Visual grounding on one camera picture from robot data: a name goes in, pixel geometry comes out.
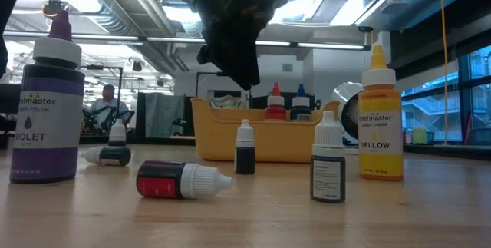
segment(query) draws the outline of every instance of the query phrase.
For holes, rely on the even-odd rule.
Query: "chefmaster yellow candy color bottle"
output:
[[[370,69],[358,94],[360,175],[375,180],[403,180],[402,113],[396,73],[388,69],[380,45],[374,47]]]

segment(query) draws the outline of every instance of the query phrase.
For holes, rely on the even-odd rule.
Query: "orange plastic bin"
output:
[[[204,98],[192,98],[196,152],[205,160],[234,160],[237,128],[249,119],[254,129],[255,160],[309,163],[315,125],[323,111],[338,116],[336,101],[312,111],[312,122],[264,121],[264,110],[212,109]]]

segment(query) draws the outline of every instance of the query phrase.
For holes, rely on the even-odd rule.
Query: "person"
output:
[[[107,84],[104,86],[102,89],[102,98],[97,99],[94,101],[94,103],[91,106],[91,112],[97,111],[103,107],[110,106],[110,107],[116,107],[117,106],[117,99],[114,97],[114,86],[112,84]],[[124,102],[120,101],[120,113],[128,111],[128,107],[125,105]],[[100,112],[96,116],[97,120],[97,127],[100,127],[101,124],[106,120],[107,116],[110,113],[110,109],[104,110]],[[128,123],[127,119],[130,116],[130,112],[127,112],[125,114],[121,115],[121,119],[123,120],[123,124],[126,126]]]

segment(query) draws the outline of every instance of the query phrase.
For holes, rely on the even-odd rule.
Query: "red dropper bottle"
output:
[[[272,93],[268,96],[268,107],[264,112],[264,119],[267,121],[284,121],[286,119],[284,105],[285,99],[279,91],[279,84],[275,82]]]

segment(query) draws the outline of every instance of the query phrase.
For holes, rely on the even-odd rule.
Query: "wooden table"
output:
[[[0,151],[0,247],[490,247],[491,163],[408,154],[404,182],[363,180],[347,156],[347,200],[310,200],[308,165],[257,164],[206,200],[142,198],[146,159],[199,162],[194,147],[135,145],[129,167],[78,164],[75,181],[9,184]]]

